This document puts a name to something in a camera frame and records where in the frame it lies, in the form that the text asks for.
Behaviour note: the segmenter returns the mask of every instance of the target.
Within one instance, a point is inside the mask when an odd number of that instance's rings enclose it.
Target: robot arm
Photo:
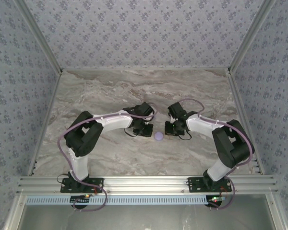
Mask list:
[[[133,128],[133,132],[137,135],[145,137],[152,135],[153,125],[149,124],[151,118],[133,118],[123,114],[149,116],[153,113],[154,110],[152,107],[145,102],[141,105],[124,108],[116,113],[107,115],[91,115],[88,111],[82,112],[71,127],[93,117],[104,118],[84,123],[64,136],[66,145],[69,148],[72,168],[77,178],[84,180],[88,177],[88,154],[94,149],[102,133],[118,128]]]
[[[234,130],[227,126],[205,121],[197,112],[187,113],[179,103],[168,107],[170,122],[165,124],[165,134],[178,136],[184,135],[184,131],[199,132],[214,140],[218,154],[218,160],[204,172],[204,181],[207,187],[213,187],[215,182],[220,181],[240,162],[246,160],[250,155],[245,140]],[[231,120],[227,124],[237,128],[246,137],[246,133],[237,120]]]

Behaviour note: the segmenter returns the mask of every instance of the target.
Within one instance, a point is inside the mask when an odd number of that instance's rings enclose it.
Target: marble tabletop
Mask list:
[[[69,70],[61,76],[34,175],[67,173],[68,164],[57,147],[58,136],[83,111],[108,114],[142,102],[154,102],[159,113],[152,121],[164,132],[167,107],[195,98],[210,118],[229,121],[238,114],[224,70]],[[200,106],[183,103],[189,112]],[[122,129],[103,133],[89,155],[90,175],[201,175],[217,159],[212,139],[192,132],[191,140],[165,136],[162,141],[129,137]],[[67,147],[62,141],[65,152]],[[252,173],[251,165],[235,171]]]

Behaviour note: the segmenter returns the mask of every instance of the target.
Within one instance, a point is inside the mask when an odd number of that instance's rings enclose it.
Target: black mounting plate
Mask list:
[[[79,186],[74,186],[75,180],[71,178],[64,178],[62,180],[62,186],[61,186],[61,193],[102,193],[102,190],[99,188],[93,188],[91,186],[86,186],[79,183]],[[98,185],[100,187],[104,186],[104,178],[86,178],[85,182],[88,184],[94,184]]]
[[[217,183],[218,186],[216,187],[216,189],[210,190],[205,186],[203,177],[189,177],[187,181],[190,193],[221,193],[224,192],[221,187],[225,188],[227,192],[232,191],[230,180],[222,179]]]

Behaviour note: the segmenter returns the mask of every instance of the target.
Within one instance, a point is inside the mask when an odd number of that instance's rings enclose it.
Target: aluminum rail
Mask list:
[[[188,177],[202,176],[96,176],[103,177],[109,195],[212,195],[189,193]],[[237,195],[277,193],[272,175],[231,175]],[[21,195],[62,195],[55,176],[25,176],[20,179],[17,193]]]

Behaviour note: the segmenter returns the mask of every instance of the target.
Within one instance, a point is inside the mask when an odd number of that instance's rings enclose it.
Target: wall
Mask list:
[[[0,0],[0,230],[26,175],[56,74],[12,0]]]
[[[262,0],[26,0],[62,68],[227,67]]]
[[[288,0],[278,0],[235,73],[266,173],[288,212]]]

